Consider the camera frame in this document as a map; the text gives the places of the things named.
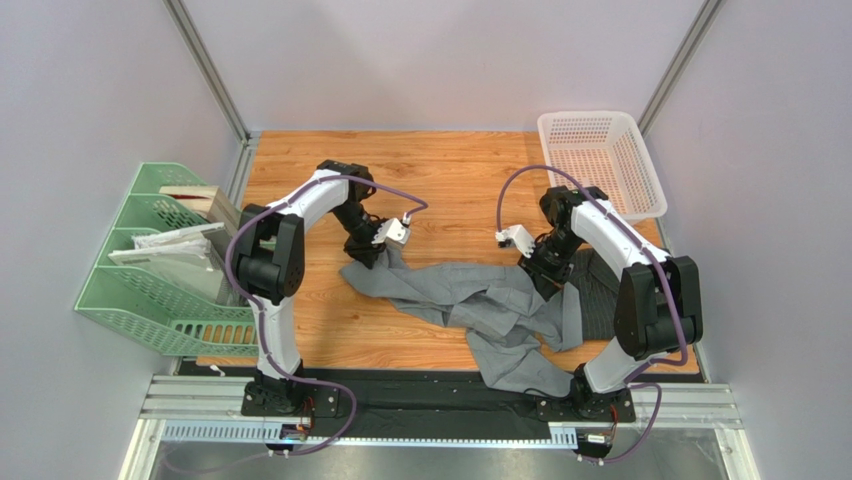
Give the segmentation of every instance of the white laundry basket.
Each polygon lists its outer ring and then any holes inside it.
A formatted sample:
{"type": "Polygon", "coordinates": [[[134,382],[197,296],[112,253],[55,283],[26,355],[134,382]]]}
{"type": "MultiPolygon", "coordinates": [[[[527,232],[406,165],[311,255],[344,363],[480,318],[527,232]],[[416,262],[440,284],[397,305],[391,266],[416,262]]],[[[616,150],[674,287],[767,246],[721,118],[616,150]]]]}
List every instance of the white laundry basket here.
{"type": "MultiPolygon", "coordinates": [[[[538,119],[548,165],[596,186],[628,222],[666,213],[666,197],[636,121],[624,112],[557,112],[538,119]]],[[[550,172],[550,184],[575,187],[550,172]]]]}

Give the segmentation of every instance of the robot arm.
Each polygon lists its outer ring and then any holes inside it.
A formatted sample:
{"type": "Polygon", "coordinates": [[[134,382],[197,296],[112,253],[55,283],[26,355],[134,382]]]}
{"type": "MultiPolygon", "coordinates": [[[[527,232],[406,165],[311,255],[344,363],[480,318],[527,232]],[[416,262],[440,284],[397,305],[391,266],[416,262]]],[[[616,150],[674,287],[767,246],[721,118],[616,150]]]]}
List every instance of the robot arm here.
{"type": "MultiPolygon", "coordinates": [[[[247,206],[240,221],[245,225],[268,209],[288,203],[239,238],[232,260],[240,286],[258,297],[262,305],[266,317],[264,332],[270,340],[269,356],[288,374],[300,376],[302,367],[293,323],[293,296],[305,274],[305,233],[320,217],[332,212],[349,233],[343,250],[368,268],[373,267],[388,242],[404,245],[409,237],[407,225],[398,219],[381,219],[364,210],[361,201],[372,196],[374,188],[347,179],[317,182],[339,175],[373,179],[366,167],[327,160],[294,193],[265,207],[247,206]],[[274,250],[261,244],[273,238],[274,250]]],[[[252,303],[251,308],[255,326],[260,329],[261,307],[252,303]]],[[[272,367],[269,357],[261,353],[255,381],[246,386],[246,398],[251,400],[248,405],[244,402],[243,414],[288,413],[302,403],[295,388],[272,367]]]]}
{"type": "Polygon", "coordinates": [[[618,214],[607,196],[596,187],[588,190],[605,207],[606,215],[580,192],[554,187],[539,201],[553,227],[548,234],[530,245],[532,237],[516,225],[498,232],[497,238],[502,246],[514,243],[521,250],[518,265],[529,274],[545,300],[567,282],[569,261],[583,243],[591,245],[620,279],[613,319],[616,338],[600,355],[578,367],[572,383],[575,410],[591,418],[608,409],[608,400],[626,388],[626,377],[639,366],[678,350],[677,334],[660,281],[669,283],[687,344],[701,339],[702,318],[695,262],[689,257],[672,257],[628,227],[642,242],[642,247],[636,246],[609,218],[618,214]],[[662,265],[665,279],[658,278],[643,248],[662,265]]]}

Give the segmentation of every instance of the wooden board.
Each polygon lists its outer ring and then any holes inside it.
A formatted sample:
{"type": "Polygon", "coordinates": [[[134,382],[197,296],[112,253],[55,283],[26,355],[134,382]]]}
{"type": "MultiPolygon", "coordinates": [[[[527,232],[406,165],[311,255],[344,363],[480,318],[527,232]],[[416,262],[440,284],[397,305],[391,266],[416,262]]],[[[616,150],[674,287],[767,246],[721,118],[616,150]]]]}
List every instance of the wooden board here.
{"type": "MultiPolygon", "coordinates": [[[[325,159],[369,167],[376,181],[421,197],[430,207],[414,217],[405,260],[413,268],[459,261],[514,265],[518,253],[494,240],[497,196],[518,168],[543,164],[537,133],[518,132],[264,132],[244,203],[265,205],[287,195],[325,159]]],[[[512,184],[503,205],[504,226],[523,223],[536,235],[549,230],[538,199],[549,187],[546,172],[528,172],[512,184]]],[[[364,205],[395,217],[412,204],[378,193],[364,205]]],[[[656,224],[637,227],[660,245],[656,224]]],[[[476,369],[461,329],[444,329],[397,312],[389,302],[355,292],[338,270],[351,260],[347,234],[323,217],[306,239],[306,274],[296,297],[296,337],[308,367],[476,369]]],[[[573,370],[607,342],[590,341],[568,352],[544,354],[573,370]]],[[[201,364],[253,365],[251,358],[199,358],[201,364]]],[[[694,355],[685,367],[698,371],[694,355]]]]}

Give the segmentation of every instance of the gray pants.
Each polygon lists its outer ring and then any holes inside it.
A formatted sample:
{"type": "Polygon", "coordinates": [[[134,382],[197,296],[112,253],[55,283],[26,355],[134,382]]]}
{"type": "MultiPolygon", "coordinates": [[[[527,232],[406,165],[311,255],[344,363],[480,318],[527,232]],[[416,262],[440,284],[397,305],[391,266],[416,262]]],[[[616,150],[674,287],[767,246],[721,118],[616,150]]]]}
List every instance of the gray pants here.
{"type": "Polygon", "coordinates": [[[358,292],[387,298],[400,312],[442,327],[466,328],[468,345],[489,387],[568,394],[571,374],[544,358],[535,334],[556,352],[583,342],[574,286],[567,284],[545,302],[518,266],[443,263],[412,270],[394,248],[372,270],[353,262],[340,273],[358,292]]]}

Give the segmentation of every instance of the gray floor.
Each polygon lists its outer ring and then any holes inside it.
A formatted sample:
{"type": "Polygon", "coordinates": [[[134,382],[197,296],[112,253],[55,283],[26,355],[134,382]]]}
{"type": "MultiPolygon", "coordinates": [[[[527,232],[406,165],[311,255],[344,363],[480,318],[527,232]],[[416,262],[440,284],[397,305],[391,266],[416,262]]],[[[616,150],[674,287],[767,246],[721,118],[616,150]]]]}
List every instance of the gray floor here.
{"type": "MultiPolygon", "coordinates": [[[[619,429],[616,445],[629,447],[638,437],[619,429]]],[[[209,468],[263,452],[259,445],[225,443],[164,444],[161,454],[184,469],[209,468]]],[[[567,451],[330,447],[302,458],[262,458],[233,469],[201,477],[179,475],[155,467],[152,479],[316,479],[316,480],[658,480],[727,479],[713,430],[656,430],[639,451],[624,462],[597,467],[576,461],[567,451]]]]}

